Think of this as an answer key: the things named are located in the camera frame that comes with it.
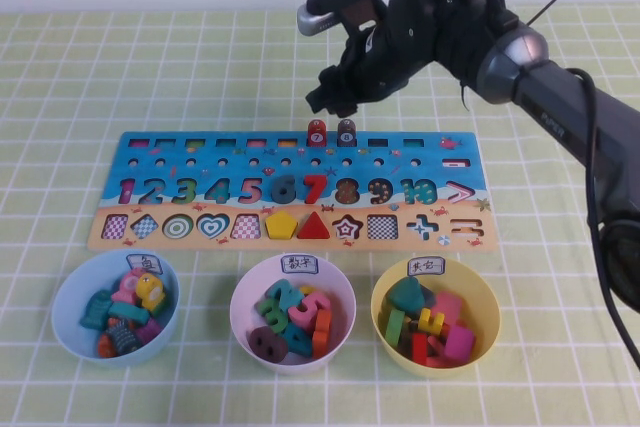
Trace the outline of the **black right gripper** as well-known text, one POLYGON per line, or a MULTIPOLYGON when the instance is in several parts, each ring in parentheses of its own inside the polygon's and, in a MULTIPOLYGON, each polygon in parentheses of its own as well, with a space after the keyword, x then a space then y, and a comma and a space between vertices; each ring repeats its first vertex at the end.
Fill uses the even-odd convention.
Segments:
POLYGON ((313 113, 347 118, 358 103, 378 102, 404 88, 436 59, 438 23, 447 0, 327 0, 347 31, 340 61, 323 69, 305 99, 313 113))

